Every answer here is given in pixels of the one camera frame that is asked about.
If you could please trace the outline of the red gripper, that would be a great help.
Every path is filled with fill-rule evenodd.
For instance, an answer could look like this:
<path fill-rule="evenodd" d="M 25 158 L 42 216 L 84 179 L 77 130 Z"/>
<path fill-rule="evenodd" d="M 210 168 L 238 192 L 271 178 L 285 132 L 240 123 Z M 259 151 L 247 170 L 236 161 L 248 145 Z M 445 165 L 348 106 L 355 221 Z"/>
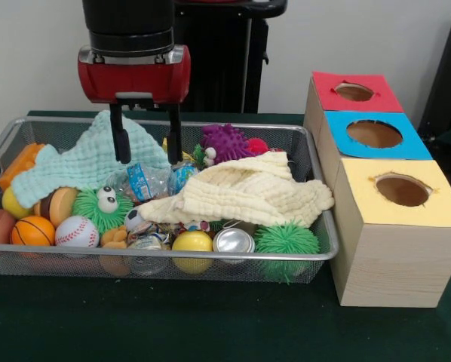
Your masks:
<path fill-rule="evenodd" d="M 131 161 L 128 133 L 121 105 L 125 100 L 152 100 L 168 106 L 170 132 L 167 153 L 171 164 L 183 160 L 179 104 L 189 92 L 191 56 L 187 47 L 145 57 L 108 57 L 82 47 L 78 52 L 78 77 L 92 103 L 108 103 L 116 160 Z"/>

